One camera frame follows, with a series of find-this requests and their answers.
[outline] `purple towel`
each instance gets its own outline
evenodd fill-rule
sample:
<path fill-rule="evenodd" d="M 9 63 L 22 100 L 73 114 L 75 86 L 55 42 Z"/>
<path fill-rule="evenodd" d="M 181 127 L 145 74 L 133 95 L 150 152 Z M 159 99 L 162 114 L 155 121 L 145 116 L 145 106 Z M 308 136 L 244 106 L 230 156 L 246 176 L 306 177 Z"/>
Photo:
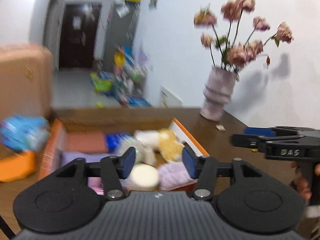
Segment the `purple towel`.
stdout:
<path fill-rule="evenodd" d="M 158 168 L 158 171 L 160 176 L 160 189 L 163 191 L 173 190 L 197 181 L 196 179 L 191 179 L 182 162 L 164 164 Z"/>
<path fill-rule="evenodd" d="M 111 156 L 112 154 L 108 153 L 99 153 L 99 154 L 86 154 L 80 152 L 65 152 L 62 154 L 61 167 L 73 161 L 76 158 L 85 158 L 87 163 L 96 163 L 100 162 L 104 157 Z"/>

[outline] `hand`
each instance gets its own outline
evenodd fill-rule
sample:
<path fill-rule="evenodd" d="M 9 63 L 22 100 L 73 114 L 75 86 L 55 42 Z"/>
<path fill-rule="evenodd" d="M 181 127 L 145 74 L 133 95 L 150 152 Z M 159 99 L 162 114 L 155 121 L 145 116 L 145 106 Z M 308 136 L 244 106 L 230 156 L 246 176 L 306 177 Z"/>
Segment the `hand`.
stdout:
<path fill-rule="evenodd" d="M 298 177 L 295 178 L 293 181 L 294 183 L 297 185 L 297 191 L 300 193 L 300 195 L 305 199 L 305 200 L 309 200 L 311 198 L 311 191 L 308 188 L 308 181 L 301 175 L 300 171 L 299 171 L 299 166 L 296 162 L 293 162 L 291 164 L 292 168 L 296 168 L 297 172 L 298 172 Z M 320 164 L 318 164 L 315 167 L 315 174 L 317 176 L 320 175 Z"/>

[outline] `wooden table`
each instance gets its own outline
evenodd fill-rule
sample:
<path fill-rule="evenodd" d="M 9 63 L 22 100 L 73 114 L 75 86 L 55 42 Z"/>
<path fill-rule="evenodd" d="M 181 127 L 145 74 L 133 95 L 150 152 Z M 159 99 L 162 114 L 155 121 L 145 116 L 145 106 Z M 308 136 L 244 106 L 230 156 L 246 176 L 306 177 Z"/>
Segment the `wooden table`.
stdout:
<path fill-rule="evenodd" d="M 241 133 L 246 126 L 228 113 L 225 113 L 221 120 L 226 132 L 219 131 L 215 127 L 215 122 L 204 119 L 197 108 L 56 110 L 53 116 L 62 120 L 68 131 L 103 130 L 103 132 L 128 133 L 168 127 L 175 117 L 204 149 L 220 162 L 231 162 L 235 157 L 242 158 L 285 184 L 294 177 L 294 170 L 290 168 L 289 162 L 265 160 L 262 153 L 232 147 L 229 137 L 233 133 Z M 2 150 L 0 158 L 3 158 L 7 154 L 6 150 L 3 148 L 0 150 Z M 38 174 L 33 174 L 27 179 L 0 184 L 0 214 L 15 233 L 20 229 L 12 213 L 12 203 L 22 190 L 37 182 L 37 178 Z M 218 179 L 216 193 L 227 187 L 229 187 L 228 178 Z M 2 239 L 5 239 L 5 236 L 0 232 L 0 240 Z"/>

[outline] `flower stem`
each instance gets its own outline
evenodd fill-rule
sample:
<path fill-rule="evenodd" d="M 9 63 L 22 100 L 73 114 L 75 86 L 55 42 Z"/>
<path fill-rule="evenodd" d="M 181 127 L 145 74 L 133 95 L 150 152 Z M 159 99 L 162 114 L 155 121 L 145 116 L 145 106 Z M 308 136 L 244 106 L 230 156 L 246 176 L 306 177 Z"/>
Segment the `flower stem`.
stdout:
<path fill-rule="evenodd" d="M 267 41 L 263 44 L 263 46 L 265 46 L 267 42 L 270 41 L 274 36 L 276 36 L 276 34 L 272 35 L 269 39 L 267 39 Z"/>
<path fill-rule="evenodd" d="M 253 31 L 252 31 L 252 33 L 250 34 L 249 38 L 248 38 L 248 39 L 247 39 L 247 41 L 245 42 L 244 46 L 246 46 L 246 45 L 248 44 L 248 42 L 249 42 L 249 40 L 250 40 L 250 38 L 251 38 L 252 34 L 254 33 L 254 31 L 255 31 L 255 30 L 253 30 Z"/>
<path fill-rule="evenodd" d="M 218 34 L 217 34 L 216 29 L 214 28 L 214 26 L 213 26 L 213 25 L 212 25 L 212 27 L 213 27 L 213 31 L 214 31 L 214 33 L 216 34 L 216 37 L 217 37 L 217 42 L 218 42 L 218 44 L 219 44 L 219 49 L 220 49 L 220 52 L 221 52 L 222 62 L 223 62 L 223 52 L 222 52 L 222 49 L 221 49 L 221 46 L 220 46 L 220 42 L 219 42 L 219 38 L 218 38 Z"/>
<path fill-rule="evenodd" d="M 243 12 L 243 10 L 241 10 L 241 13 L 240 13 L 240 18 L 239 18 L 238 24 L 237 24 L 236 36 L 235 36 L 235 39 L 234 39 L 234 41 L 233 41 L 233 43 L 232 43 L 232 47 L 234 46 L 234 44 L 235 44 L 235 42 L 236 42 L 236 38 L 237 38 L 237 36 L 238 36 L 238 29 L 239 29 L 239 23 L 240 23 L 240 20 L 241 20 L 242 12 Z"/>
<path fill-rule="evenodd" d="M 216 67 L 216 65 L 215 65 L 215 63 L 214 63 L 213 55 L 212 55 L 212 49 L 211 49 L 211 46 L 210 46 L 210 52 L 211 52 L 211 57 L 212 57 L 213 66 L 214 66 L 214 67 Z"/>
<path fill-rule="evenodd" d="M 230 22 L 229 31 L 228 31 L 228 36 L 227 36 L 227 40 L 229 40 L 229 35 L 230 35 L 230 31 L 231 31 L 231 24 L 232 24 L 232 22 Z"/>

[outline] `metal pivot bolt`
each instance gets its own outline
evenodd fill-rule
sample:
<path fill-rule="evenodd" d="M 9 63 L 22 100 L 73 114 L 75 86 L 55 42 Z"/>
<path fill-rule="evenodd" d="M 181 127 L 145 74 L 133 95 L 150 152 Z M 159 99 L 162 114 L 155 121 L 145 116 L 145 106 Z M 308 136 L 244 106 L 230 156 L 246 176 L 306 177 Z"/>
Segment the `metal pivot bolt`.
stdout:
<path fill-rule="evenodd" d="M 201 189 L 197 189 L 195 191 L 195 195 L 199 198 L 205 198 L 205 197 L 208 197 L 210 196 L 210 191 L 207 190 L 207 189 L 204 189 L 204 188 L 201 188 Z"/>
<path fill-rule="evenodd" d="M 123 196 L 123 193 L 118 189 L 113 189 L 108 191 L 107 195 L 109 198 L 121 198 Z"/>

